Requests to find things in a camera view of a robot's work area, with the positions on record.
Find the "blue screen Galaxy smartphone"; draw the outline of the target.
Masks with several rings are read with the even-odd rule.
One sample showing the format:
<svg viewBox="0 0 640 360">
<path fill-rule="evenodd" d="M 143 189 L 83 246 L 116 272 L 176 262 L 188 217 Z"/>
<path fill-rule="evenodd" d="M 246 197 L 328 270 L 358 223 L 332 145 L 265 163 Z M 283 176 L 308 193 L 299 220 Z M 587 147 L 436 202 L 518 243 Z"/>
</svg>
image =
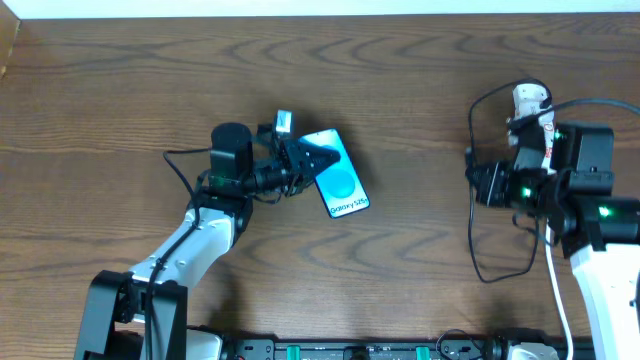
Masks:
<svg viewBox="0 0 640 360">
<path fill-rule="evenodd" d="M 316 187 L 332 219 L 364 210 L 369 197 L 358 177 L 346 147 L 336 129 L 327 129 L 302 137 L 305 143 L 337 151 L 340 160 L 320 173 Z"/>
</svg>

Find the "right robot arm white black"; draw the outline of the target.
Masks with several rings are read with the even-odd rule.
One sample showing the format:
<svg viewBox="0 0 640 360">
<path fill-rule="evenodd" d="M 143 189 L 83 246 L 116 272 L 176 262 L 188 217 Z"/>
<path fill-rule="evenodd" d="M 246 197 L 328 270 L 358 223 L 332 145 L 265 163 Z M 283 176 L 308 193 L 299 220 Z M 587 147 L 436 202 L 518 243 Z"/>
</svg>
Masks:
<svg viewBox="0 0 640 360">
<path fill-rule="evenodd" d="M 639 202 L 615 197 L 614 133 L 599 124 L 510 124 L 512 160 L 467 165 L 474 201 L 547 221 L 581 290 L 599 359 L 639 356 Z"/>
</svg>

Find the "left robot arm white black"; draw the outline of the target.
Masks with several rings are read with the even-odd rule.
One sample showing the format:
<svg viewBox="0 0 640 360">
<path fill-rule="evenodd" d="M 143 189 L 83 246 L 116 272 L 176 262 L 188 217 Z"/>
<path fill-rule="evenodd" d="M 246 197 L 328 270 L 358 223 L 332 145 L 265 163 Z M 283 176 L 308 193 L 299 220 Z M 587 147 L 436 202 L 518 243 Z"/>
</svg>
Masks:
<svg viewBox="0 0 640 360">
<path fill-rule="evenodd" d="M 221 336 L 187 324 L 188 298 L 245 231 L 255 201 L 301 193 L 341 155 L 290 130 L 240 123 L 211 133 L 210 166 L 186 186 L 182 224 L 126 272 L 103 270 L 87 294 L 77 359 L 224 359 Z"/>
</svg>

